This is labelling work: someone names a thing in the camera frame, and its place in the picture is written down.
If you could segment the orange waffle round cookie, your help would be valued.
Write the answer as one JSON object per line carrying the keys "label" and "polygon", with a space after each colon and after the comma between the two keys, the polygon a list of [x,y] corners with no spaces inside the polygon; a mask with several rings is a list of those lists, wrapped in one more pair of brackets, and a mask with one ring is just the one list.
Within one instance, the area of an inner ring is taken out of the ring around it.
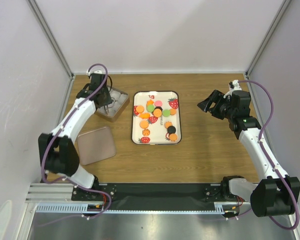
{"label": "orange waffle round cookie", "polygon": [[162,115],[162,111],[160,111],[159,109],[154,110],[152,113],[157,118],[159,118]]}

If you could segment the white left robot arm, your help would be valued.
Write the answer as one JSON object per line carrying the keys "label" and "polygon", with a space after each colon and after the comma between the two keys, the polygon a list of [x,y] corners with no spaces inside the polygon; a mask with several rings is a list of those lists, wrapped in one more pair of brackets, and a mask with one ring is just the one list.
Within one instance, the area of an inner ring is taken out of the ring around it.
{"label": "white left robot arm", "polygon": [[82,189],[88,200],[95,200],[101,192],[98,178],[86,171],[80,164],[79,154],[74,146],[76,139],[86,121],[105,101],[100,90],[107,90],[108,74],[101,70],[87,76],[90,83],[78,93],[76,100],[66,117],[50,133],[42,133],[38,138],[41,177],[46,184],[46,172],[59,175],[57,180],[69,180],[74,186]]}

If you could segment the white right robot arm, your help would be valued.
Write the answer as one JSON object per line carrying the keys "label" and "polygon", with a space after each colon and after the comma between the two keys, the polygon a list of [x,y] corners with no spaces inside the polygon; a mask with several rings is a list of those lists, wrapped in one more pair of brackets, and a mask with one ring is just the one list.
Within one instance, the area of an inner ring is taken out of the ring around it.
{"label": "white right robot arm", "polygon": [[237,196],[248,201],[257,217],[292,215],[297,212],[300,181],[290,177],[271,153],[258,120],[250,115],[251,95],[234,90],[225,95],[214,90],[208,98],[198,103],[205,113],[223,120],[245,147],[257,171],[260,182],[251,183],[243,177],[224,177],[225,185],[220,195],[226,201]]}

